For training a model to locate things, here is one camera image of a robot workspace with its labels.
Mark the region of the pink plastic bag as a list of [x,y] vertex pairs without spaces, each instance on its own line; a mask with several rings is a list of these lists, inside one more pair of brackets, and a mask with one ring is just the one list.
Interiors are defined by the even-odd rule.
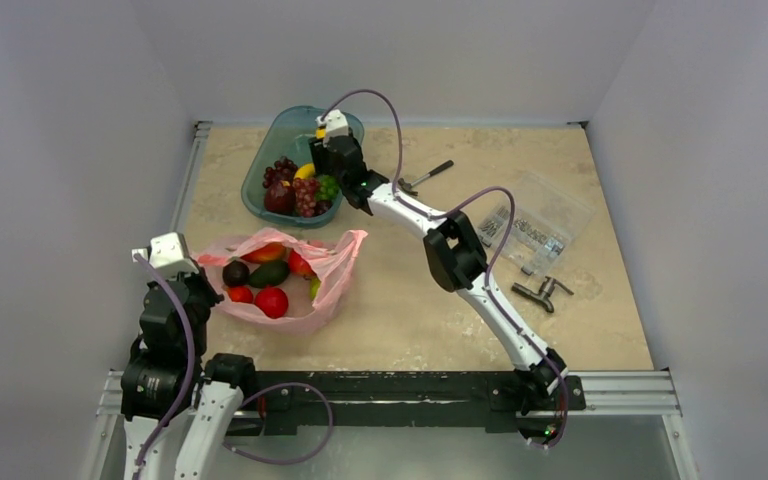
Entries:
[[[283,334],[311,334],[334,319],[350,298],[353,274],[361,246],[367,238],[364,230],[347,230],[332,243],[302,240],[274,228],[263,228],[248,236],[224,237],[214,241],[195,255],[199,265],[206,270],[212,286],[226,296],[218,311],[238,324],[279,332]],[[271,242],[280,242],[290,250],[296,250],[312,267],[321,280],[314,301],[310,300],[310,280],[290,272],[287,280],[277,286],[288,296],[289,309],[280,318],[271,319],[254,305],[234,303],[228,299],[221,272],[232,260],[261,248]]]

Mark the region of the yellow green fake pear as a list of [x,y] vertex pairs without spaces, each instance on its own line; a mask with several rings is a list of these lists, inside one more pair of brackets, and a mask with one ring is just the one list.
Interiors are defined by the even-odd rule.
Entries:
[[309,297],[311,301],[316,299],[320,286],[321,280],[318,277],[314,277],[310,280]]

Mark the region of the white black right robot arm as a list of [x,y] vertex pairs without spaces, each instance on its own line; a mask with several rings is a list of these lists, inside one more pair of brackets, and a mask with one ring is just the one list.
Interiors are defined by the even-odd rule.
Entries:
[[308,145],[316,170],[337,180],[353,208],[387,219],[422,240],[432,278],[467,302],[495,335],[529,404],[544,407],[559,394],[569,398],[565,362],[504,296],[491,273],[492,261],[461,209],[442,212],[403,196],[388,178],[366,166],[360,143],[351,135],[314,137]]

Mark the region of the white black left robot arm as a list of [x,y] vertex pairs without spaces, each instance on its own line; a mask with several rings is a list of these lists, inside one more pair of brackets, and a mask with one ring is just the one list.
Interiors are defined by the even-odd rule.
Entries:
[[122,374],[127,479],[204,479],[237,409],[252,405],[252,358],[229,353],[201,361],[206,323],[222,297],[204,273],[149,285],[141,335]]

